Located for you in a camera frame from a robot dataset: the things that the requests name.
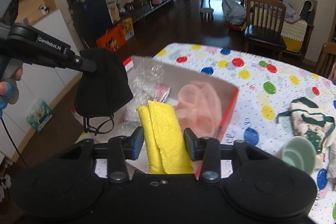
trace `stool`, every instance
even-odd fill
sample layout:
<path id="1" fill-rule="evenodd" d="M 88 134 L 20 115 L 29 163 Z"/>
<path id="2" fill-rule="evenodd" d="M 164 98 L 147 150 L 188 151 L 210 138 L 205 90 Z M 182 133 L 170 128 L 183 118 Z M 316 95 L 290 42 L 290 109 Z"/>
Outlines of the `stool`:
<path id="1" fill-rule="evenodd" d="M 208 16 L 208 21 L 210 19 L 213 20 L 213 9 L 211 8 L 201 8 L 199 14 L 201 15 L 201 19 L 207 20 Z"/>

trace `tablecloth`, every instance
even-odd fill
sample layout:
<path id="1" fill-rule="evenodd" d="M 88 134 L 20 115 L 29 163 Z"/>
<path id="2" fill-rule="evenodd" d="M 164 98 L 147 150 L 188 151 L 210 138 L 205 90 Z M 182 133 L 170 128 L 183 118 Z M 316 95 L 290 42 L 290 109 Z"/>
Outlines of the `tablecloth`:
<path id="1" fill-rule="evenodd" d="M 275 154 L 293 136 L 290 117 L 278 113 L 289 109 L 290 102 L 307 97 L 325 113 L 336 117 L 336 86 L 328 79 L 301 68 L 243 52 L 202 45 L 172 43 L 161 50 L 157 60 L 201 71 L 239 87 L 231 123 L 221 143 L 243 139 L 268 153 Z M 326 180 L 328 151 L 322 169 L 312 178 L 318 195 L 309 216 L 317 223 L 336 220 L 336 192 Z M 222 161 L 222 177 L 232 173 L 231 161 Z"/>

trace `dark wooden floor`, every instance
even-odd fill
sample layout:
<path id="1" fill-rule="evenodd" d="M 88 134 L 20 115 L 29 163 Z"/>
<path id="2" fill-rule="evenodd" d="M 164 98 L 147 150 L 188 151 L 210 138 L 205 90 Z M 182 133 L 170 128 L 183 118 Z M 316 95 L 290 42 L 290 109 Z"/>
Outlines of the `dark wooden floor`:
<path id="1" fill-rule="evenodd" d="M 241 32 L 231 31 L 224 25 L 220 0 L 211 0 L 214 9 L 214 21 L 204 22 L 200 19 L 199 0 L 180 0 L 169 3 L 150 14 L 144 21 L 134 24 L 135 37 L 130 39 L 119 51 L 121 59 L 131 55 L 154 56 L 172 42 L 196 43 L 215 47 L 243 51 Z M 252 53 L 271 57 L 271 52 L 261 48 L 253 48 Z M 284 56 L 284 62 L 313 70 L 312 67 L 299 64 L 291 56 Z M 71 146 L 83 132 L 82 126 L 71 114 L 74 108 L 75 86 L 55 108 L 55 116 L 40 133 L 36 133 L 22 156 L 29 166 L 33 166 L 51 155 Z M 8 169 L 15 177 L 24 170 L 21 160 Z M 19 215 L 6 191 L 5 201 L 0 203 L 0 223 L 11 223 Z"/>

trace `green cup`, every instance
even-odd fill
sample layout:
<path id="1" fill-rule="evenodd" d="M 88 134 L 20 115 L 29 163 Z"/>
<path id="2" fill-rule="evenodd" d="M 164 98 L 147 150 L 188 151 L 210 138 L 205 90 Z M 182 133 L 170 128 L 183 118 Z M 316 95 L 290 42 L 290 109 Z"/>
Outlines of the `green cup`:
<path id="1" fill-rule="evenodd" d="M 316 150 L 304 137 L 295 136 L 283 146 L 277 157 L 311 175 L 315 169 Z"/>

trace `black chair seat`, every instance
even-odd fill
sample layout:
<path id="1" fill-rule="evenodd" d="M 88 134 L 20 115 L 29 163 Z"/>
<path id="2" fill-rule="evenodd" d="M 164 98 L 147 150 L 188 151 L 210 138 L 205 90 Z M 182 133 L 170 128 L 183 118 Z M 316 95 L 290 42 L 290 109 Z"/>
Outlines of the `black chair seat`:
<path id="1" fill-rule="evenodd" d="M 266 29 L 260 26 L 249 25 L 244 31 L 244 36 L 246 38 L 264 42 L 276 47 L 285 49 L 286 44 L 281 35 L 273 30 Z"/>

